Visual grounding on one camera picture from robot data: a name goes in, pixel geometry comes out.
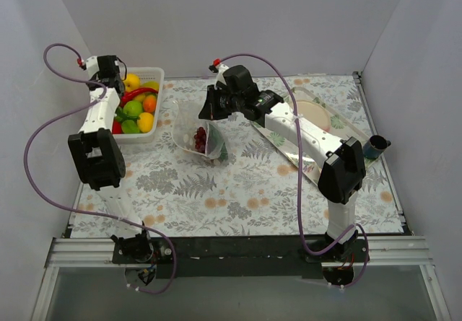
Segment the purple grape bunch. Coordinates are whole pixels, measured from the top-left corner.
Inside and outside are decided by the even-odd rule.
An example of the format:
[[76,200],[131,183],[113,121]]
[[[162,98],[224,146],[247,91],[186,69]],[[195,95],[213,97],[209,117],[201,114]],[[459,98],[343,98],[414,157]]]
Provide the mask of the purple grape bunch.
[[204,127],[198,127],[193,137],[194,148],[197,152],[204,154],[206,151],[206,130]]

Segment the green cucumber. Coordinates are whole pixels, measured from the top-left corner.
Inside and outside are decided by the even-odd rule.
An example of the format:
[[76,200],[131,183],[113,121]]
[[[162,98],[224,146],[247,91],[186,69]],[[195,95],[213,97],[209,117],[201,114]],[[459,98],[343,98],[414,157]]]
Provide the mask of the green cucumber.
[[206,156],[210,159],[219,159],[225,150],[225,137],[218,126],[209,123],[206,135]]

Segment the clear zip top bag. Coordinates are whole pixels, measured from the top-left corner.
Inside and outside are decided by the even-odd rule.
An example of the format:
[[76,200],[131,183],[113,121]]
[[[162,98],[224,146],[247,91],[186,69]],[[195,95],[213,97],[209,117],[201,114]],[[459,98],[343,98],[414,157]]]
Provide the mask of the clear zip top bag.
[[228,158],[225,138],[214,123],[199,118],[201,106],[188,101],[174,101],[176,118],[171,136],[183,151],[208,160]]

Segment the small green pepper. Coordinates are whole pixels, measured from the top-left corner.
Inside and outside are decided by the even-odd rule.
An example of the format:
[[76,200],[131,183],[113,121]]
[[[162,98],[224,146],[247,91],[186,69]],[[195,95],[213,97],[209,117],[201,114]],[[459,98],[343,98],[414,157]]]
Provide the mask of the small green pepper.
[[133,120],[133,121],[137,121],[139,119],[139,114],[138,115],[130,115],[130,114],[127,114],[123,111],[123,108],[122,107],[117,107],[116,110],[115,110],[115,118],[114,120],[119,122],[119,123],[122,123],[126,120]]

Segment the orange green mango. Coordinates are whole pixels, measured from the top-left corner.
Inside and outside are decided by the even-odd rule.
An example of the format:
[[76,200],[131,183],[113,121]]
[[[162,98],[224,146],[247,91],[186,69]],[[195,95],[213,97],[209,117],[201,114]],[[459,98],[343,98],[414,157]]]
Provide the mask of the orange green mango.
[[142,105],[145,112],[154,113],[157,107],[157,96],[154,94],[147,95]]

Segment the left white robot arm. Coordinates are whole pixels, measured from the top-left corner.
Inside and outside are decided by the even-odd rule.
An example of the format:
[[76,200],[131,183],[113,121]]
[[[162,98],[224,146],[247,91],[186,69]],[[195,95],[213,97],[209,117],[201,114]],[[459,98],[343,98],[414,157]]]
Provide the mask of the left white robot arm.
[[146,230],[125,221],[142,225],[135,210],[123,195],[126,165],[112,134],[112,127],[125,87],[117,56],[92,56],[79,65],[87,71],[90,101],[78,133],[68,137],[68,145],[80,180],[89,185],[103,201],[108,214],[115,217],[116,233],[111,239],[119,254],[138,263],[153,259],[154,247]]

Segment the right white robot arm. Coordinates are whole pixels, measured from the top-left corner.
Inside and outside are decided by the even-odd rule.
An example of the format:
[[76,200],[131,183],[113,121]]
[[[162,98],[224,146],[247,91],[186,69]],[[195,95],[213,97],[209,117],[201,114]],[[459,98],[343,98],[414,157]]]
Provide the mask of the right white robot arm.
[[307,153],[321,169],[318,189],[328,201],[329,220],[326,247],[315,244],[304,248],[312,256],[327,253],[332,260],[346,260],[361,228],[355,223],[357,193],[366,175],[361,143],[354,137],[344,140],[328,133],[303,118],[296,103],[288,104],[270,90],[259,90],[242,65],[228,67],[215,61],[209,68],[216,79],[207,88],[199,118],[222,120],[232,113],[242,113],[297,145],[299,158]]

